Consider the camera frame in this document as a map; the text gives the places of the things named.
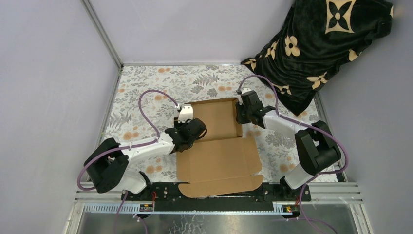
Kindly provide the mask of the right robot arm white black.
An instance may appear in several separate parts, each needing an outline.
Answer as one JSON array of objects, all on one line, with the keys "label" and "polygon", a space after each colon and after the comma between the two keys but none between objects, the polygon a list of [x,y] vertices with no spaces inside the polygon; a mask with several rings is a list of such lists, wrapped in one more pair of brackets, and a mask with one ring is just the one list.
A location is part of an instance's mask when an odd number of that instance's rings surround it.
[{"label": "right robot arm white black", "polygon": [[252,123],[281,133],[296,144],[299,163],[280,180],[279,193],[284,200],[293,200],[299,194],[298,188],[341,159],[340,149],[325,122],[308,125],[283,116],[275,107],[264,106],[258,94],[248,88],[237,90],[237,94],[238,123]]}]

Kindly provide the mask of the aluminium frame rail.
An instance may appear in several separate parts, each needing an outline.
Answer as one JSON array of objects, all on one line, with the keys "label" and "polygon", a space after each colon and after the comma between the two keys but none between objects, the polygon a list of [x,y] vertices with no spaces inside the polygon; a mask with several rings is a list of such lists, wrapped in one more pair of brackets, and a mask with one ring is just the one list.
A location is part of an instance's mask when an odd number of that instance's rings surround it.
[{"label": "aluminium frame rail", "polygon": [[[354,182],[311,182],[307,191],[312,202],[323,204],[363,204],[359,187]],[[99,194],[95,190],[77,190],[76,200],[90,201],[120,201],[123,194],[121,189],[114,189],[107,193]]]}]

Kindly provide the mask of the brown cardboard box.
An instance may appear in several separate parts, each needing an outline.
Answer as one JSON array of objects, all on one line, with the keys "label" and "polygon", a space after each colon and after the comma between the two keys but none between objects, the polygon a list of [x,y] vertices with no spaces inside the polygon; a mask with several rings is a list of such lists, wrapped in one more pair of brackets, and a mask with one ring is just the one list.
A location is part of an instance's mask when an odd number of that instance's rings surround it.
[{"label": "brown cardboard box", "polygon": [[178,189],[186,197],[225,195],[252,191],[263,182],[262,163],[254,137],[244,137],[236,121],[238,99],[222,98],[191,103],[194,118],[205,125],[206,135],[177,153]]}]

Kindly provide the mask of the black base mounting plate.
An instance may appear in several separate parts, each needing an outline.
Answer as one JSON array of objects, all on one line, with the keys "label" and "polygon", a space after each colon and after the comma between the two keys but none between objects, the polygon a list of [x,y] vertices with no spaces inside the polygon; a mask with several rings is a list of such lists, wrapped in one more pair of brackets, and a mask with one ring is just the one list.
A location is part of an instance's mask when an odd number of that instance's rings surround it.
[{"label": "black base mounting plate", "polygon": [[300,201],[311,201],[309,189],[290,190],[284,184],[262,183],[252,191],[190,198],[179,190],[179,183],[151,182],[139,193],[123,192],[127,201],[148,201],[155,211],[165,212],[281,212],[287,216],[300,213]]}]

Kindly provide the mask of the black floral blanket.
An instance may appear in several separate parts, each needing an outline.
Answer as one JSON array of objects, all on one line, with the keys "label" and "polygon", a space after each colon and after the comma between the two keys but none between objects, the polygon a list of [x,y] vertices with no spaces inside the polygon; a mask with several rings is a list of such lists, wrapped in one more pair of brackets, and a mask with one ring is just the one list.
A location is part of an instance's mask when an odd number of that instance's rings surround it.
[{"label": "black floral blanket", "polygon": [[342,65],[390,34],[393,9],[386,0],[296,0],[281,30],[242,65],[298,116]]}]

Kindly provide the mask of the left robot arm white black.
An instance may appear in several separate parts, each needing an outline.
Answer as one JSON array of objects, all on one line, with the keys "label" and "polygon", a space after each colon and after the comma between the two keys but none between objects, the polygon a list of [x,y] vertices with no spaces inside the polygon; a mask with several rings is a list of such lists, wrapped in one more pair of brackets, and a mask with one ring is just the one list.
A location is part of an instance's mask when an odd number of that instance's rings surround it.
[{"label": "left robot arm white black", "polygon": [[121,189],[131,192],[139,200],[146,200],[151,194],[149,181],[131,166],[149,157],[188,150],[206,133],[206,125],[195,118],[136,143],[118,143],[114,138],[108,138],[86,159],[78,178],[87,173],[93,183],[91,189],[101,194]]}]

